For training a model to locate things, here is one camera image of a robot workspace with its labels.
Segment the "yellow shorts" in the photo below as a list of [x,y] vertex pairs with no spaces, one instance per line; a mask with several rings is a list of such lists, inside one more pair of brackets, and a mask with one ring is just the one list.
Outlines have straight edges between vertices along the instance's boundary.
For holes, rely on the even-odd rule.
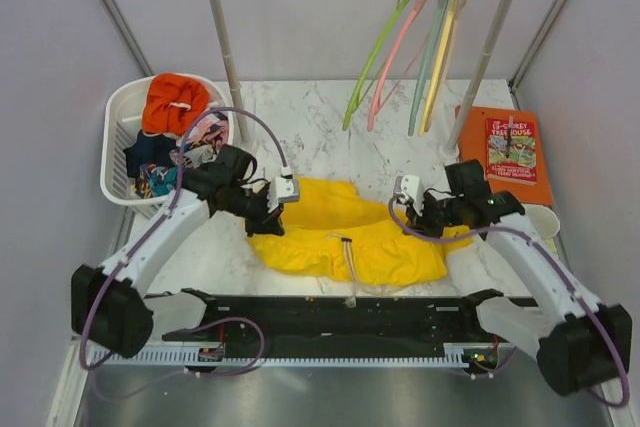
[[280,217],[285,234],[247,239],[266,267],[283,274],[345,282],[352,296],[384,296],[446,277],[446,257],[472,243],[409,236],[386,205],[360,197],[349,182],[301,178],[299,187],[299,201]]

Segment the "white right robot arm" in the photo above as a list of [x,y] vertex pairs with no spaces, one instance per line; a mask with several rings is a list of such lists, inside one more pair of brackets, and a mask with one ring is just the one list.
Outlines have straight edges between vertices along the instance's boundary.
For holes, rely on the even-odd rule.
[[509,191],[493,192],[477,160],[446,166],[450,192],[435,198],[419,177],[397,177],[388,209],[405,208],[397,224],[417,239],[452,245],[480,236],[514,270],[539,310],[526,310],[502,293],[485,290],[466,297],[458,328],[477,341],[495,334],[537,363],[547,385],[568,396],[619,380],[621,398],[630,403],[628,371],[633,323],[620,304],[607,305],[556,260]]

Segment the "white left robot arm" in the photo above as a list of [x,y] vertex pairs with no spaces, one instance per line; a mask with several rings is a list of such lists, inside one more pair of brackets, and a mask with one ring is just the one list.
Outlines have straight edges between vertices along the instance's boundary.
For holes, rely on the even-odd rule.
[[243,219],[247,236],[284,233],[280,216],[300,198],[289,167],[254,190],[245,177],[256,159],[225,145],[217,157],[187,170],[182,185],[130,240],[99,266],[80,266],[71,277],[71,327],[82,342],[92,341],[124,357],[135,356],[149,340],[189,332],[208,340],[219,329],[219,316],[206,307],[203,294],[185,289],[152,296],[151,284],[181,244],[214,214]]

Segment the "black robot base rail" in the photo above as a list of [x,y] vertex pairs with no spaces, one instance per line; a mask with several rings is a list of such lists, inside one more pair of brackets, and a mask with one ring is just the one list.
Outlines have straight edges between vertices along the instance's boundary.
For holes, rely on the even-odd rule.
[[360,297],[349,307],[339,297],[213,296],[205,304],[202,331],[183,328],[165,341],[223,343],[232,354],[257,352],[300,357],[427,356],[451,344],[491,344],[472,309],[499,296],[485,289],[464,297]]

